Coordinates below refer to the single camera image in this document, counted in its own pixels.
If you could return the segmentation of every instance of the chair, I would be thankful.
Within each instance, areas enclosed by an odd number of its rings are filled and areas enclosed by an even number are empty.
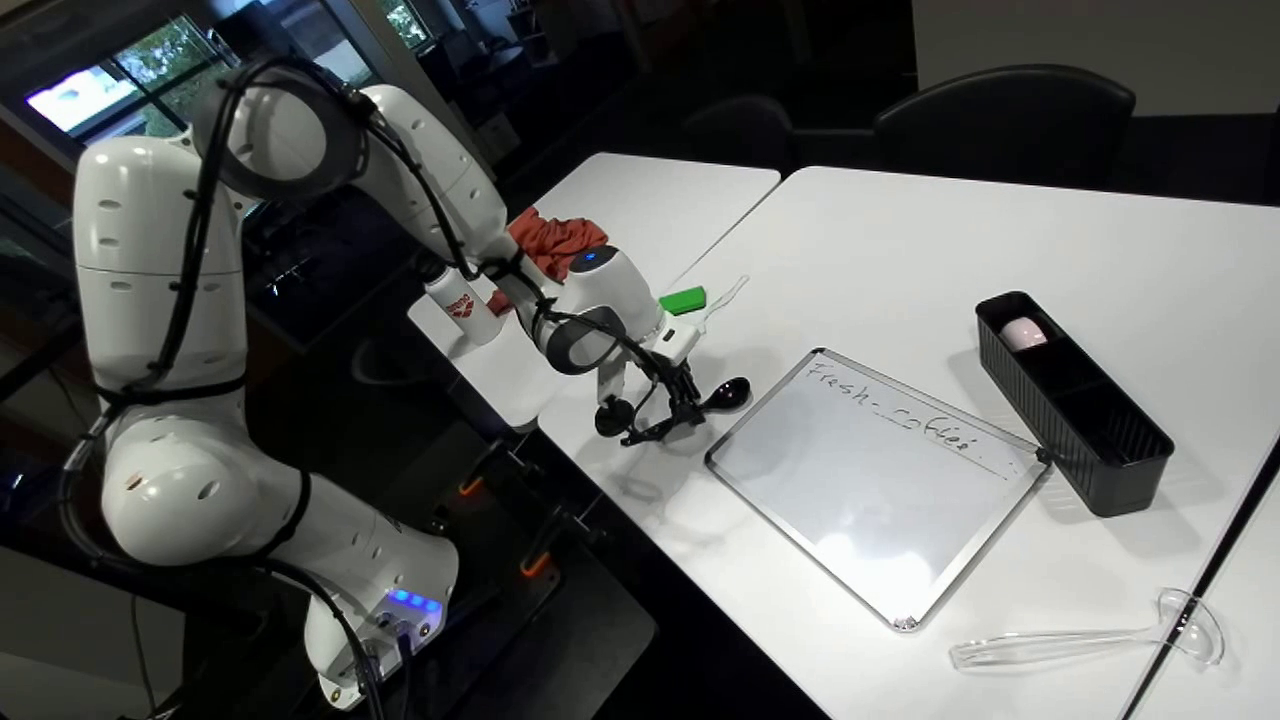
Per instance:
[[[677,152],[714,162],[797,166],[797,126],[772,97],[715,101],[677,126]]]
[[[923,89],[878,118],[878,162],[1108,185],[1134,93],[1085,69],[1011,65]]]

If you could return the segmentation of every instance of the whiteboard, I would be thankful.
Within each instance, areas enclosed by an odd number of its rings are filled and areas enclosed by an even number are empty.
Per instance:
[[[838,351],[807,351],[709,467],[907,632],[1045,479],[1038,442]]]

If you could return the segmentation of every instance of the black container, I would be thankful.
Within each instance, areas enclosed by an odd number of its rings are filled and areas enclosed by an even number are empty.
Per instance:
[[[1010,321],[1034,321],[1040,347],[1011,351]],[[981,361],[1010,405],[1025,414],[1056,467],[1097,515],[1153,502],[1172,441],[1121,382],[1025,292],[977,304]]]

